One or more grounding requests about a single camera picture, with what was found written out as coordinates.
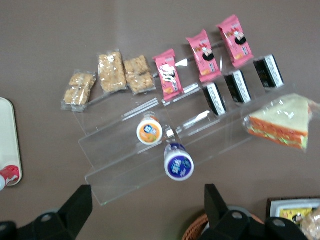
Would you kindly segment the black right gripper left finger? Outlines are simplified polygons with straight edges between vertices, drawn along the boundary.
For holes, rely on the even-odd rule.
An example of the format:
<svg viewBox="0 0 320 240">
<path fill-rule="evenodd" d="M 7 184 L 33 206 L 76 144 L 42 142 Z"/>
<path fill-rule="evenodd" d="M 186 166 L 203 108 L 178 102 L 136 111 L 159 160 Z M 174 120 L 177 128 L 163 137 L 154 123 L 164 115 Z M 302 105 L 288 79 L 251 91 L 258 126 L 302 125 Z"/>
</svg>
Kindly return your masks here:
<svg viewBox="0 0 320 240">
<path fill-rule="evenodd" d="M 90 185 L 81 185 L 57 212 L 46 212 L 17 230 L 18 240 L 75 240 L 93 211 Z"/>
</svg>

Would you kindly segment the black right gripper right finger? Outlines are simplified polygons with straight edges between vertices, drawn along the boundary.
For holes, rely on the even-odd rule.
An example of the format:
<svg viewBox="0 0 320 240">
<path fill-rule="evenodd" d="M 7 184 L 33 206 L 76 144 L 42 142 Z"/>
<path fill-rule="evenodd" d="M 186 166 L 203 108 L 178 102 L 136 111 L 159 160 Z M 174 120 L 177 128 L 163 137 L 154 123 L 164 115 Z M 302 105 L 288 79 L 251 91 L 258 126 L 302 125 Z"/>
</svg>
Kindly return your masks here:
<svg viewBox="0 0 320 240">
<path fill-rule="evenodd" d="M 204 187 L 204 209 L 209 228 L 201 240 L 264 240 L 264 225 L 241 210 L 230 210 L 214 184 Z"/>
</svg>

